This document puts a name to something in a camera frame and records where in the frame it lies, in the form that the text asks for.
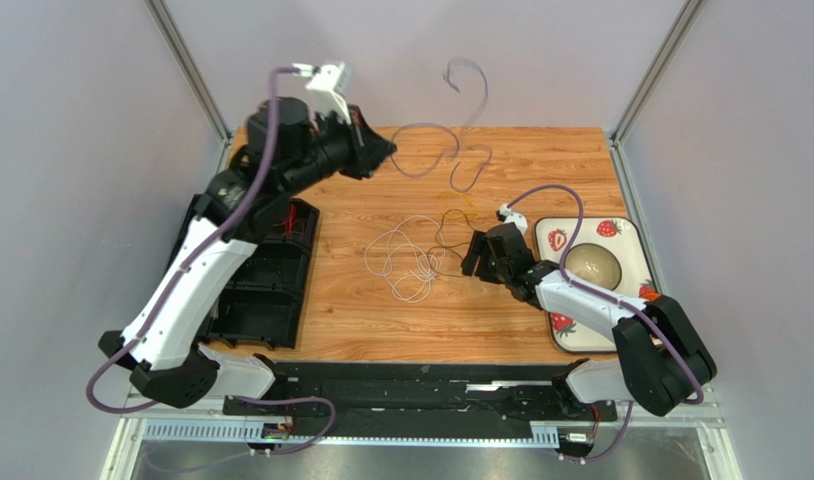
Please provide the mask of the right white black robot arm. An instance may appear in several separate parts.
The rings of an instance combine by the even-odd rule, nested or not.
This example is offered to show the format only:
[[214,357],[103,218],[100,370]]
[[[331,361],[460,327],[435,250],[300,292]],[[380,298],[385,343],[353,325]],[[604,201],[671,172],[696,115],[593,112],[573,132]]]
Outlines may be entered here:
[[703,402],[716,363],[681,304],[667,295],[633,298],[586,282],[557,262],[537,260],[523,233],[503,223],[473,234],[461,263],[466,276],[502,284],[518,301],[564,315],[614,344],[613,360],[579,360],[554,377],[568,408],[634,402],[664,417]]

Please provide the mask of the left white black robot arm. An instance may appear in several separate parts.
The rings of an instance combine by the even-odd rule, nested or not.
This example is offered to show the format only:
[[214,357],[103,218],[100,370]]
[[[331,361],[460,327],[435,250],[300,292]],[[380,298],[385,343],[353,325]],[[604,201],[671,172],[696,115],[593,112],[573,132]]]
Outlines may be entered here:
[[275,383],[270,361],[203,345],[201,324],[225,286],[276,225],[291,200],[336,174],[370,178],[396,151],[359,107],[311,112],[297,98],[261,103],[246,143],[194,203],[182,243],[147,305],[99,346],[126,368],[148,405],[186,408],[209,395],[259,399]]

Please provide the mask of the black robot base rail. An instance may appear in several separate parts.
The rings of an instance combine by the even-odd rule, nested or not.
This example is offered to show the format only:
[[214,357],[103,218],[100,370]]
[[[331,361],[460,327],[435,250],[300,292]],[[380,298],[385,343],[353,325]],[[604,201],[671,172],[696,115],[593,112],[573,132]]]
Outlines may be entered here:
[[615,405],[564,407],[561,364],[280,362],[269,400],[320,397],[336,407],[330,437],[525,439],[534,421],[617,420]]

